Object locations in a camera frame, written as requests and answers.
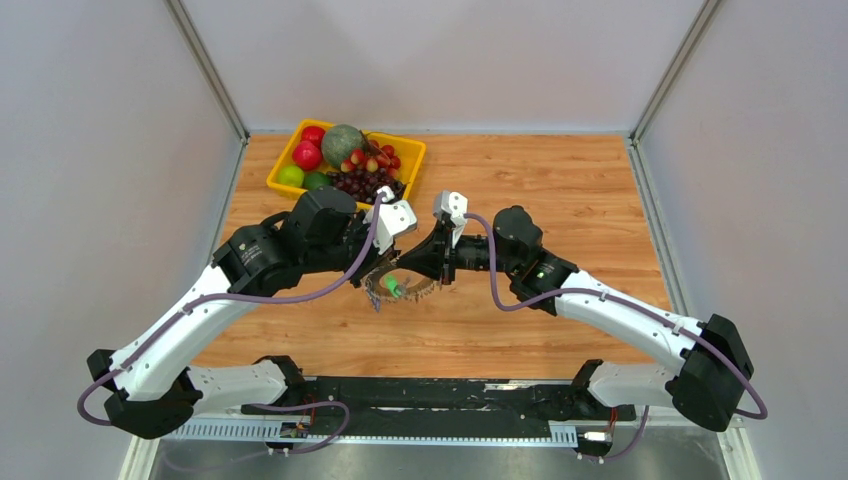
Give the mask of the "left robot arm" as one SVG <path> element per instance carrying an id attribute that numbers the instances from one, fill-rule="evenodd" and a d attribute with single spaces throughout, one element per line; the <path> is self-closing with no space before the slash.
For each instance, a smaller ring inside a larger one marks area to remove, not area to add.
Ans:
<path id="1" fill-rule="evenodd" d="M 106 389 L 108 397 L 103 417 L 79 399 L 80 416 L 155 439 L 195 415 L 233 407 L 272 405 L 283 414 L 297 412 L 306 388 L 287 357 L 213 369 L 195 366 L 194 359 L 257 306 L 291 304 L 289 290 L 306 275 L 334 272 L 339 283 L 359 286 L 416 224 L 408 202 L 386 187 L 367 211 L 349 194 L 322 187 L 303 194 L 288 211 L 238 228 L 148 330 L 123 348 L 98 349 L 88 357 L 92 386 Z"/>

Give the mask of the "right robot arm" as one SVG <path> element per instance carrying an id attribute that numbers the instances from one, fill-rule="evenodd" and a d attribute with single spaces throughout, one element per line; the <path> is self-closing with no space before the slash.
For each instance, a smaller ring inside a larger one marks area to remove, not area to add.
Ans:
<path id="1" fill-rule="evenodd" d="M 645 365 L 586 362 L 571 390 L 584 417 L 608 407 L 673 408 L 704 429 L 723 432 L 734 416 L 764 419 L 767 409 L 750 380 L 753 363 L 735 323 L 719 314 L 708 320 L 652 306 L 609 287 L 587 271 L 545 249 L 543 231 L 515 205 L 492 223 L 464 214 L 484 234 L 463 235 L 455 217 L 438 215 L 431 233 L 396 264 L 442 284 L 458 270 L 486 271 L 498 292 L 503 273 L 517 297 L 515 309 L 541 310 L 599 329 L 652 358 Z"/>

